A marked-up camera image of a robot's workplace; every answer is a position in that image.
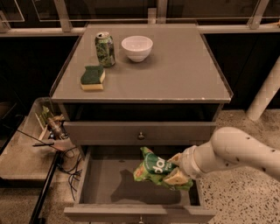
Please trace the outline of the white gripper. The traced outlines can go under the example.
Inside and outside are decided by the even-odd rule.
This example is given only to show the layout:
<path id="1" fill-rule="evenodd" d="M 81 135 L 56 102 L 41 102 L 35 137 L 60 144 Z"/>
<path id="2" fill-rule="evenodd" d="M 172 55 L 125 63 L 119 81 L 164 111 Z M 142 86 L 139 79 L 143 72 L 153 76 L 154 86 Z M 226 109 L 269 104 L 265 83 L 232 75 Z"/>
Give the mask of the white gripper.
<path id="1" fill-rule="evenodd" d="M 189 181 L 189 178 L 200 179 L 205 176 L 207 173 L 202 170 L 202 164 L 199 164 L 195 159 L 195 154 L 201 155 L 202 149 L 201 145 L 194 145 L 169 158 L 168 162 L 179 166 L 179 168 L 175 168 L 164 177 L 164 182 L 171 186 L 183 185 Z"/>

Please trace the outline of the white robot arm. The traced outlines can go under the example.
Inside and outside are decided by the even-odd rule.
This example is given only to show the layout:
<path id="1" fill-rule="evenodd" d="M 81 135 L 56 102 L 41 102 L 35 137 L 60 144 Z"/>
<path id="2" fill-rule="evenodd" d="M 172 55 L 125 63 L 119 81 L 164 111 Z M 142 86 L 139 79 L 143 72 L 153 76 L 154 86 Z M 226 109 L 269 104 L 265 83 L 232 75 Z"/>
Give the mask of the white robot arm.
<path id="1" fill-rule="evenodd" d="M 183 185 L 209 172 L 250 166 L 280 181 L 280 150 L 271 148 L 244 131 L 217 129 L 207 143 L 192 146 L 170 159 L 177 167 L 164 178 L 169 185 Z"/>

